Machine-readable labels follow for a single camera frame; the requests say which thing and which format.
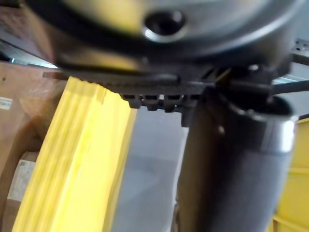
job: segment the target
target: bolt hole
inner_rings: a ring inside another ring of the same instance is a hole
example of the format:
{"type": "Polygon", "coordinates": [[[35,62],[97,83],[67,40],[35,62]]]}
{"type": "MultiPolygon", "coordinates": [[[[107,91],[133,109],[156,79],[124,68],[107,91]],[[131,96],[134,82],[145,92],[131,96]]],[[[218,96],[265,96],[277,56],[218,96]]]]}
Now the bolt hole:
{"type": "Polygon", "coordinates": [[[161,36],[174,35],[184,24],[185,18],[179,11],[154,13],[145,20],[145,26],[161,36]]]}

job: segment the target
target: gray floor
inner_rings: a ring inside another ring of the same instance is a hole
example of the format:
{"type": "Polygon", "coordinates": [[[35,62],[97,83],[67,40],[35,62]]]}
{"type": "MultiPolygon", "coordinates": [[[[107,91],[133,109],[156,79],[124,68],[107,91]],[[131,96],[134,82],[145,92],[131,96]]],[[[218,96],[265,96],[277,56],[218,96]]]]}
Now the gray floor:
{"type": "MultiPolygon", "coordinates": [[[[289,83],[304,80],[309,80],[309,67],[306,65],[294,63],[291,74],[280,78],[277,82],[279,84],[279,83],[289,83]]],[[[280,96],[285,98],[292,104],[292,106],[295,109],[295,113],[298,116],[309,114],[309,107],[308,107],[309,91],[280,94],[280,96]]]]}
{"type": "Polygon", "coordinates": [[[300,24],[297,36],[300,39],[309,41],[309,1],[305,0],[305,5],[300,13],[300,24]]]}
{"type": "Polygon", "coordinates": [[[113,232],[167,232],[188,129],[179,113],[137,115],[113,232]]]}

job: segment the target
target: white label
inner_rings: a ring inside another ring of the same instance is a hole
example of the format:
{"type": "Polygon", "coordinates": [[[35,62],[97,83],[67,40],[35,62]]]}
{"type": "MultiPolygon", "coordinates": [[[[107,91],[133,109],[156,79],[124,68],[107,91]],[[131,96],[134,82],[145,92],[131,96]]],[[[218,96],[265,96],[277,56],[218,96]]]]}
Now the white label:
{"type": "Polygon", "coordinates": [[[13,99],[0,97],[0,109],[10,110],[13,99]]]}
{"type": "Polygon", "coordinates": [[[27,160],[19,161],[11,183],[8,199],[22,201],[34,166],[34,162],[27,160]]]}

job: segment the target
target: yellow plastic crate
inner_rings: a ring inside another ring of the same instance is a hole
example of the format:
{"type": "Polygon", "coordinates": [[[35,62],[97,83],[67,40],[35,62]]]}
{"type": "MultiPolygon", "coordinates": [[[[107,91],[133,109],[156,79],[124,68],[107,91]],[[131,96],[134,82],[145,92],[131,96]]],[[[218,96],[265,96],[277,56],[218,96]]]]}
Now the yellow plastic crate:
{"type": "Polygon", "coordinates": [[[309,118],[298,122],[291,168],[269,232],[309,232],[309,118]]]}
{"type": "Polygon", "coordinates": [[[110,231],[135,115],[118,94],[70,78],[13,231],[110,231]]]}

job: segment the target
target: black metal cylinder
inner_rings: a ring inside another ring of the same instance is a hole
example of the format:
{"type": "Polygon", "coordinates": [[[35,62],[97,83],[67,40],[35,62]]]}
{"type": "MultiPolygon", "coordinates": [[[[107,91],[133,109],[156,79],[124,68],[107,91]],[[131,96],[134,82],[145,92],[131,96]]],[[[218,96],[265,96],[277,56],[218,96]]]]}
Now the black metal cylinder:
{"type": "Polygon", "coordinates": [[[210,91],[196,109],[178,183],[180,232],[263,232],[275,212],[297,117],[278,97],[228,99],[210,91]]]}

